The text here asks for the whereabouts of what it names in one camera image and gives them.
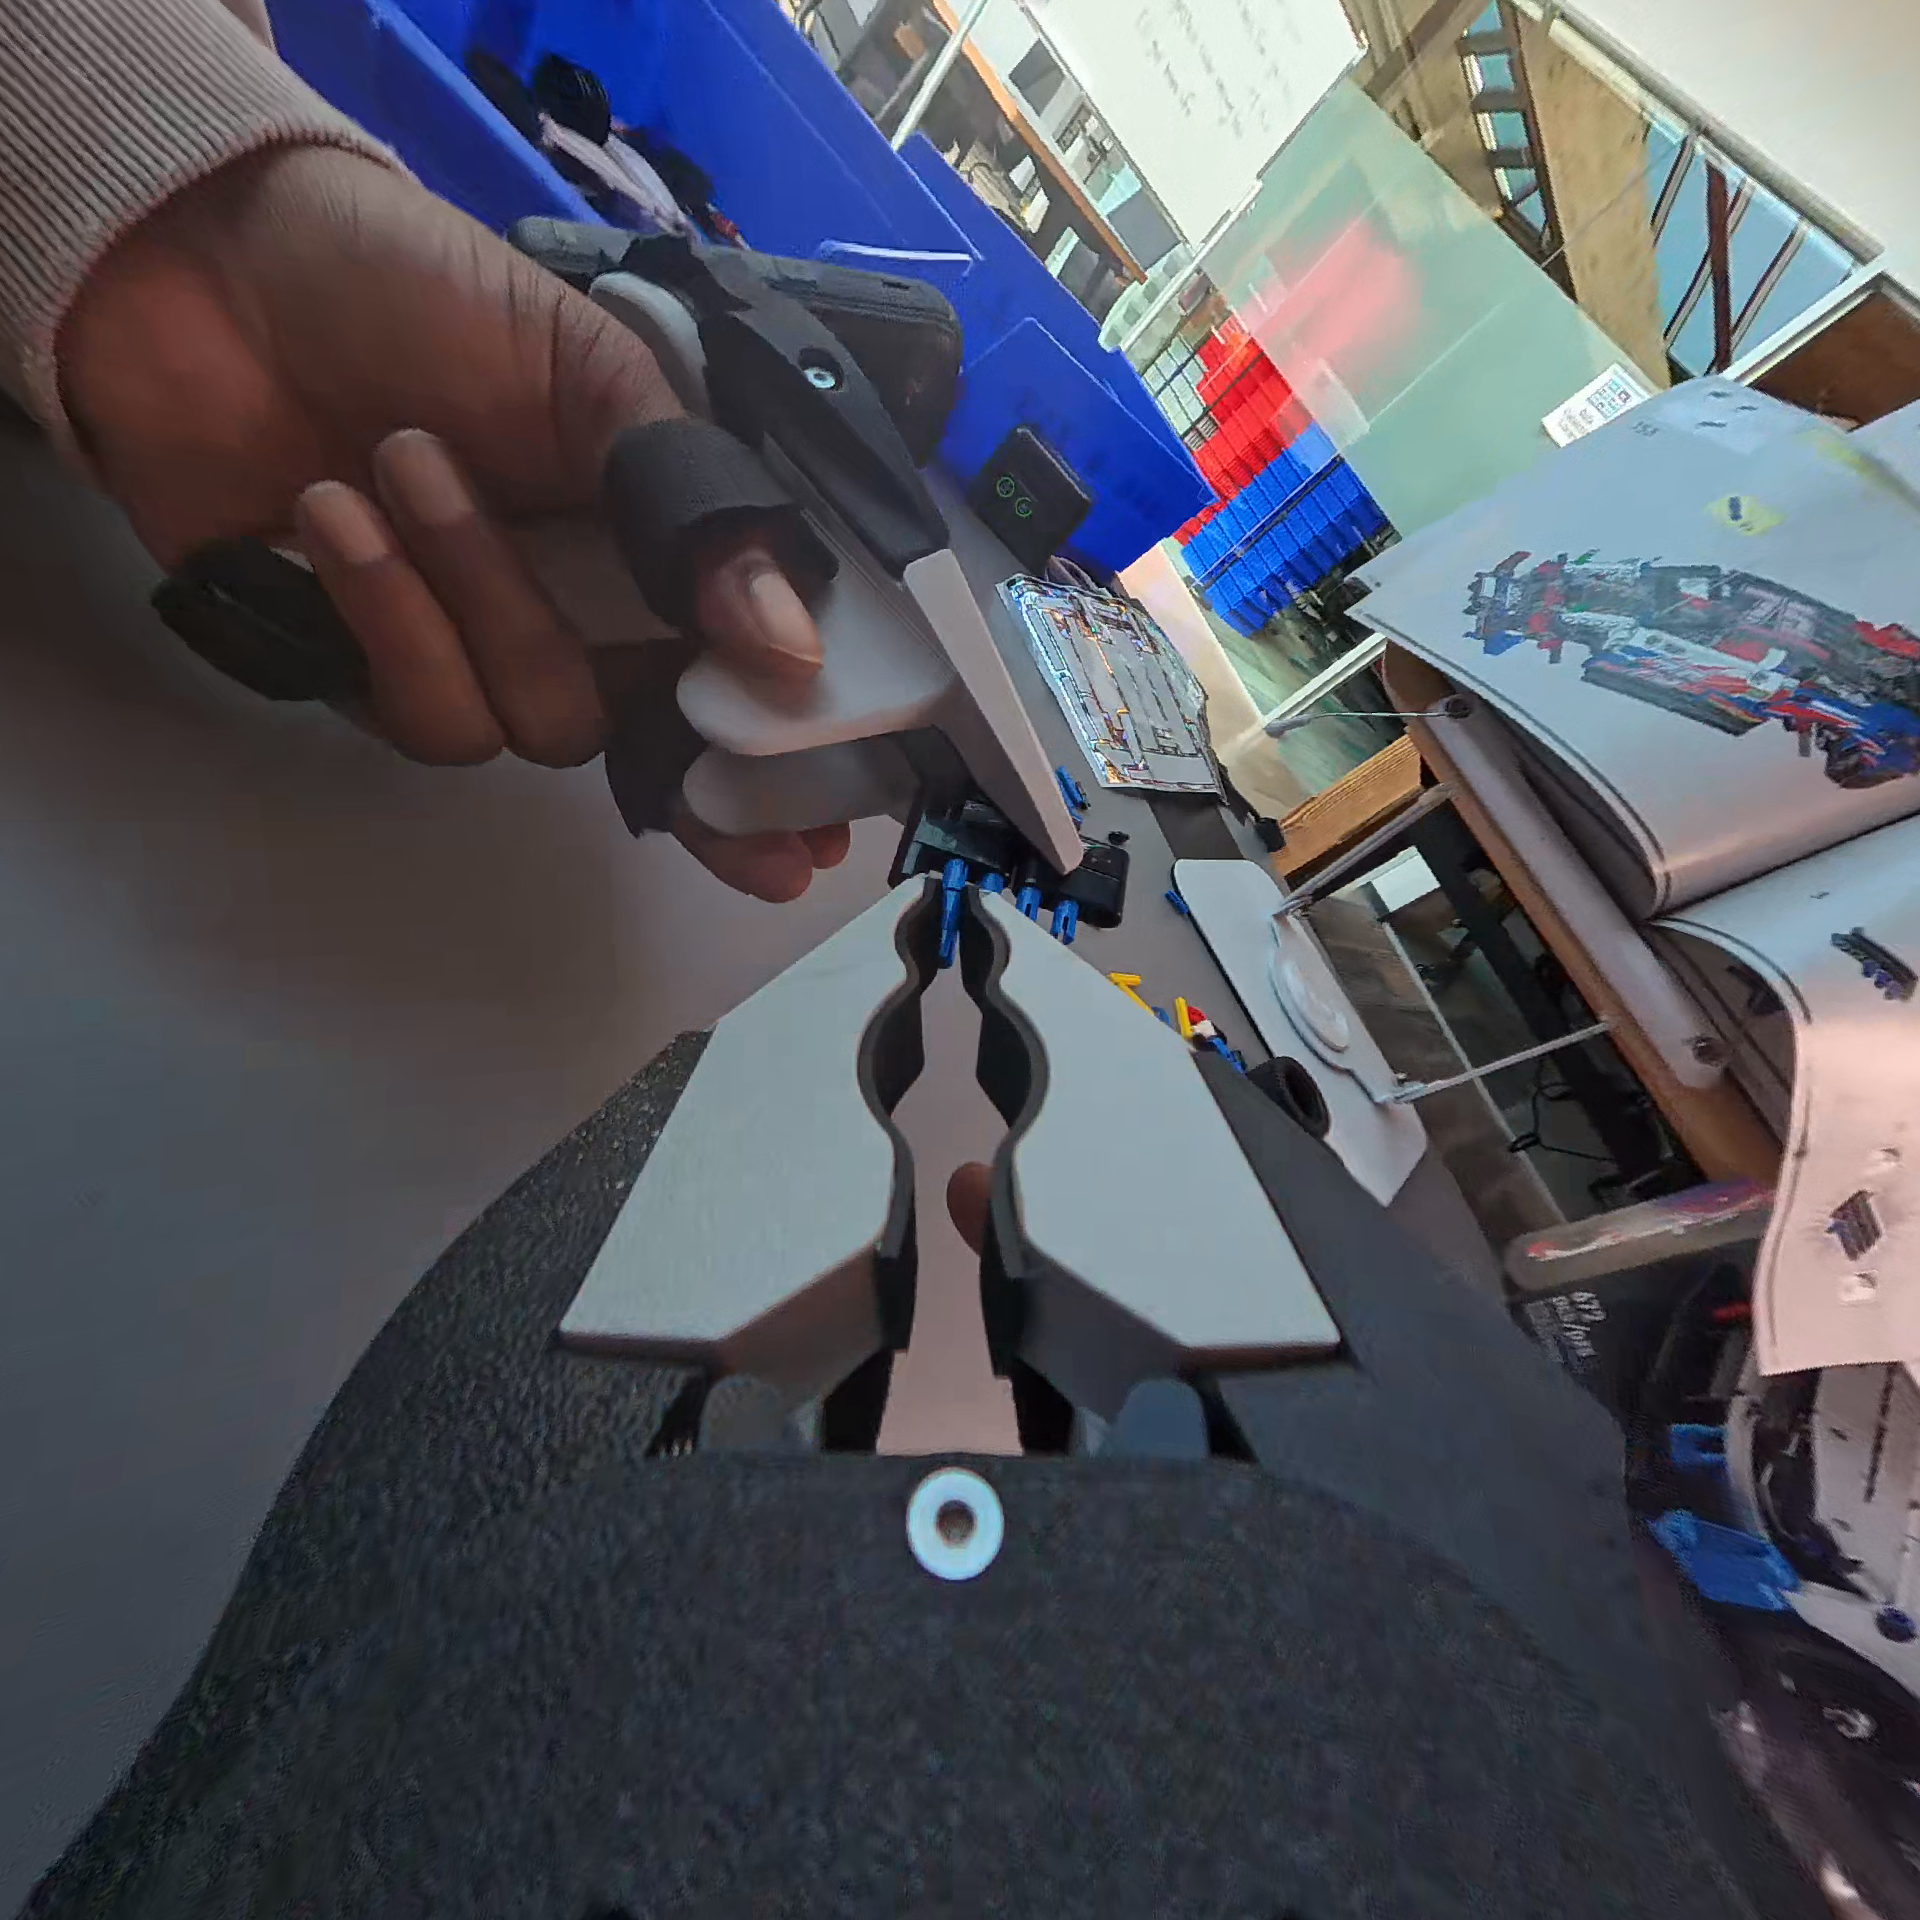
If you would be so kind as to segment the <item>black Lego beam subassembly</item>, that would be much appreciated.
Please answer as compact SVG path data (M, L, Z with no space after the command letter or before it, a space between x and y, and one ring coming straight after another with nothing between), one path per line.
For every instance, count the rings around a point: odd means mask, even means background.
M1114 930L1122 923L1131 856L1126 846L1082 835L1078 858L1061 871L987 800L950 807L924 805L902 829L886 880L936 878L941 885L949 858L972 869L970 891L1001 896L1020 917L1042 922L1059 944L1073 944L1082 929Z

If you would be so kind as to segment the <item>whiteboard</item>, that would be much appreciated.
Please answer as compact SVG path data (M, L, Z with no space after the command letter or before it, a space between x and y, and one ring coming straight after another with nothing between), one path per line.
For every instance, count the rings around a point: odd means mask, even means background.
M1193 250L1245 208L1265 168L1361 57L1340 2L1025 9Z

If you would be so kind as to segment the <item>black device green lights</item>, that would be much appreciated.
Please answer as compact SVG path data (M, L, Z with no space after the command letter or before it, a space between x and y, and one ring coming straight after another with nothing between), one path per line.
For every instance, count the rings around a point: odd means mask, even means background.
M1096 494L1042 432L1018 423L966 482L966 504L1009 547L1026 541L1049 554L1086 523Z

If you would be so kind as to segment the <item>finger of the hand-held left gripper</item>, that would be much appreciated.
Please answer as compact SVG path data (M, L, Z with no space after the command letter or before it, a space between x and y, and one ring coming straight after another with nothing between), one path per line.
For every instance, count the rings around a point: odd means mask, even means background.
M950 670L936 730L1034 856L1061 875L1074 873L1084 838L961 561L941 547L908 563L902 591Z

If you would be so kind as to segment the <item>holographic sticker sheet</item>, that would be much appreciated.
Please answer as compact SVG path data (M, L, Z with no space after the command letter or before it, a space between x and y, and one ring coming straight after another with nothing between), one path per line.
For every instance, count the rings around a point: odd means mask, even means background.
M1037 577L1003 581L998 600L1099 786L1225 802L1208 694L1147 614L1112 593Z

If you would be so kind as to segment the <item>stack of red blue crates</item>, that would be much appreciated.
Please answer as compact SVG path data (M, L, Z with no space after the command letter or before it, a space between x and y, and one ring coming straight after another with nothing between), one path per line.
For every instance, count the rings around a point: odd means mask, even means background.
M1336 589L1389 542L1388 514L1236 321L1178 366L1168 401L1211 498L1176 534L1185 574L1234 633Z

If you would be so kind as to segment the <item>white book stand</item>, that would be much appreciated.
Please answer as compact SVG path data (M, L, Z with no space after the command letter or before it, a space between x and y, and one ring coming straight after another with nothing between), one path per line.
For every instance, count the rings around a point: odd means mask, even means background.
M1421 1102L1489 1075L1408 1080L1389 1071L1305 923L1315 898L1389 858L1401 832L1451 811L1594 1014L1569 1041L1539 1043L1506 1063L1611 1043L1708 1178L1773 1185L1785 1154L1736 1089L1710 1019L1524 783L1498 715L1401 648L1385 650L1384 685L1434 775L1418 800L1315 880L1280 882L1251 859L1179 859L1172 869L1172 889L1261 1046L1324 1075L1329 1143L1342 1167L1374 1200L1392 1200L1428 1146Z

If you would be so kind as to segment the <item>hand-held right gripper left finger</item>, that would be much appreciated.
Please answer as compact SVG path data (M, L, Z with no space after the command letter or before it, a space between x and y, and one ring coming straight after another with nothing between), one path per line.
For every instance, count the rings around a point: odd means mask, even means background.
M712 1032L558 1338L821 1402L908 1345L931 885L908 880Z

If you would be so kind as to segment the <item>toy car building manual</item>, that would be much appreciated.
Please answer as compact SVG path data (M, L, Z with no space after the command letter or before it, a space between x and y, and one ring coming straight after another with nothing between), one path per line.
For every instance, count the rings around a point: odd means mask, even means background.
M1916 1377L1916 456L1916 402L1848 430L1698 378L1361 574L1781 1138L1772 1374Z

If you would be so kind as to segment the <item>grey desk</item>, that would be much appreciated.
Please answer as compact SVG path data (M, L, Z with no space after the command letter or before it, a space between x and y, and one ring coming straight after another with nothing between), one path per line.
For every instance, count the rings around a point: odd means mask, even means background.
M1492 1877L1505 1647L1238 1463L650 1458L554 1351L660 929L582 779L170 663L5 429L5 1913L1346 1915ZM1492 1759L1472 1735L1492 1733Z

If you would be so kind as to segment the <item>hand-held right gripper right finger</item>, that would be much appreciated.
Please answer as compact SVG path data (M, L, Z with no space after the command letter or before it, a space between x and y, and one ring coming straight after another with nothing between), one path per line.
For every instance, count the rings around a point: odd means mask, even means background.
M1193 1048L1005 896L972 898L976 1082L1003 1122L981 1254L995 1373L1114 1421L1147 1381L1338 1351Z

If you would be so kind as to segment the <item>blue plastic bin white tag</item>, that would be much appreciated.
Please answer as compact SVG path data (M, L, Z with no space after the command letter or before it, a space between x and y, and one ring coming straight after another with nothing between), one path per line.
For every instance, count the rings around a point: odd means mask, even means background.
M970 240L779 5L273 2L270 19L309 88L486 230L593 218L464 66L483 54L529 78L555 55L603 82L617 119L692 161L753 250L962 303Z

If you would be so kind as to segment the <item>black toy car set box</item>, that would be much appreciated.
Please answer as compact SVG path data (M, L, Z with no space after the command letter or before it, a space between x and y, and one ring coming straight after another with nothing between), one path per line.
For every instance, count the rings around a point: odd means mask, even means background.
M1916 1915L1916 1381L1761 1369L1769 1214L1736 1182L1536 1227L1505 1248L1505 1297L1624 1429L1737 1776L1838 1915Z

